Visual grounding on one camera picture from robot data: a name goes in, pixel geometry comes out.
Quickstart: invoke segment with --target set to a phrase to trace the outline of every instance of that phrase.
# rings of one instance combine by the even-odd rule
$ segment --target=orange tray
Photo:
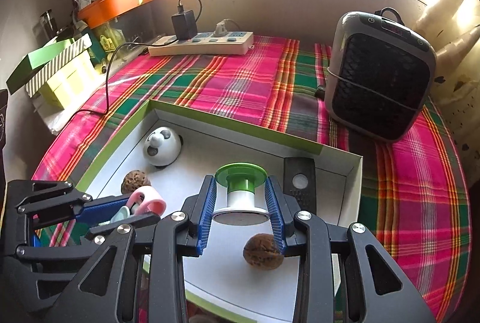
[[[150,1],[153,0],[95,0],[78,12],[78,18],[93,29]]]

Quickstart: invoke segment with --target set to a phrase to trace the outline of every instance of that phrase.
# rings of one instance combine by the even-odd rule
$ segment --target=black charger
[[[172,25],[177,40],[192,39],[198,34],[197,20],[202,14],[202,2],[200,4],[200,11],[195,18],[193,10],[184,11],[181,0],[178,0],[178,13],[172,16]]]

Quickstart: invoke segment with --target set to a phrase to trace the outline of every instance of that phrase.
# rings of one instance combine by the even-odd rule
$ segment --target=white round toy
[[[169,127],[160,127],[148,135],[143,145],[143,155],[152,165],[169,165],[180,154],[182,137]]]

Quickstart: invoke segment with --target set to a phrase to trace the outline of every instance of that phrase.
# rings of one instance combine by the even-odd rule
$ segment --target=blue gripper pad
[[[112,219],[119,209],[126,205],[128,199],[112,201],[110,203],[85,208],[75,219],[89,227],[98,226],[99,223]]]
[[[217,180],[212,178],[210,185],[208,186],[207,196],[205,203],[203,204],[202,215],[198,222],[198,241],[197,241],[197,253],[203,254],[203,249],[207,247],[208,234],[210,233],[210,227],[212,225],[212,215],[215,209],[215,201],[217,200]]]
[[[40,239],[38,238],[37,234],[32,235],[32,246],[33,247],[41,247],[42,242],[40,242]]]
[[[277,244],[281,254],[285,254],[287,242],[285,239],[285,225],[278,201],[275,197],[274,189],[270,177],[265,181],[265,202],[267,203],[268,212],[270,213],[270,223],[272,225],[273,239]]]

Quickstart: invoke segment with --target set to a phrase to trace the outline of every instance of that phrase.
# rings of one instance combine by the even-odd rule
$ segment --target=white cylinder
[[[230,208],[255,208],[255,194],[249,191],[232,191],[226,196],[226,205]]]

